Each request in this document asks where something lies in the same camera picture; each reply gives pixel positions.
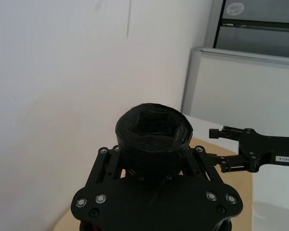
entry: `wooden table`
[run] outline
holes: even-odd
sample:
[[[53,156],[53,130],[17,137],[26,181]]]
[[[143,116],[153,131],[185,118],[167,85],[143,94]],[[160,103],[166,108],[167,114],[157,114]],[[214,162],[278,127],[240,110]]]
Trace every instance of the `wooden table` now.
[[[195,147],[201,145],[205,147],[208,153],[215,153],[218,155],[234,155],[235,153],[217,145],[208,143],[203,140],[193,138],[190,146]],[[252,174],[249,172],[234,172],[234,173],[221,173],[220,168],[217,167],[224,183],[234,187],[240,194],[244,208],[242,213],[233,218],[232,231],[251,231],[251,218],[252,218]],[[65,215],[58,221],[53,231],[78,231],[79,221],[76,220],[71,211],[68,210]]]

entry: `screw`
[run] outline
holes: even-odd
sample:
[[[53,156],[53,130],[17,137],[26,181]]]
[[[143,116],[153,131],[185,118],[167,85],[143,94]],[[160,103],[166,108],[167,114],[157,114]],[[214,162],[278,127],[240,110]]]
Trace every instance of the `screw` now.
[[[145,177],[143,176],[143,175],[140,175],[139,177],[138,177],[138,180],[140,180],[140,181],[143,181],[145,179]]]
[[[80,198],[79,200],[77,200],[76,206],[77,206],[78,208],[81,208],[81,207],[84,207],[84,206],[86,205],[86,203],[87,203],[87,199],[85,199],[85,198]]]
[[[221,205],[219,205],[219,206],[216,207],[216,211],[217,211],[219,214],[225,214],[225,213],[226,213],[225,208],[222,207]]]
[[[100,150],[100,153],[102,153],[102,154],[104,154],[104,153],[106,153],[107,152],[107,149],[106,148],[102,148],[101,150]]]
[[[95,202],[98,204],[102,204],[106,201],[106,195],[105,194],[98,194],[95,198]]]
[[[97,217],[97,216],[98,216],[98,209],[97,209],[97,208],[91,209],[89,215],[90,215],[90,217],[92,217],[92,218]]]
[[[236,198],[234,196],[231,195],[226,195],[226,199],[227,201],[229,201],[232,204],[236,204]]]
[[[196,148],[196,151],[197,151],[197,152],[202,152],[202,151],[203,151],[203,148],[197,147],[197,148]]]
[[[207,198],[211,201],[216,201],[216,195],[211,192],[207,192]]]

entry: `sticker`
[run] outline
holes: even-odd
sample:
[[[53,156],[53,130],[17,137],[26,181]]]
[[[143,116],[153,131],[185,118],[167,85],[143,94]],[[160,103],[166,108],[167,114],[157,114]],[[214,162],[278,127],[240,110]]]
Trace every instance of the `sticker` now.
[[[239,15],[244,11],[244,5],[241,2],[234,2],[227,7],[227,13],[235,16]]]
[[[275,157],[275,161],[289,163],[289,157],[288,156],[279,156],[279,155],[277,155]]]

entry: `label sticker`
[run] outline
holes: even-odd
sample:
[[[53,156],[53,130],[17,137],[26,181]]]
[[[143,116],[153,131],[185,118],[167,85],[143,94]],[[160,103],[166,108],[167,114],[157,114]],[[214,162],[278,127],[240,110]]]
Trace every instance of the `label sticker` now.
[[[244,11],[244,5],[241,2],[234,2],[227,7],[227,13],[235,16],[239,15]]]
[[[275,161],[289,163],[289,157],[288,156],[279,156],[279,155],[277,155],[275,157]]]

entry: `black cylindrical object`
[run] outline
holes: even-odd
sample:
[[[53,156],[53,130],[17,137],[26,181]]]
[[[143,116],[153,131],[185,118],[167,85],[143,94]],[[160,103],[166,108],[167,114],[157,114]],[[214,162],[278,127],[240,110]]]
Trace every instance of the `black cylindrical object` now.
[[[177,110],[144,103],[118,120],[116,135],[123,168],[170,174],[181,170],[193,128]]]

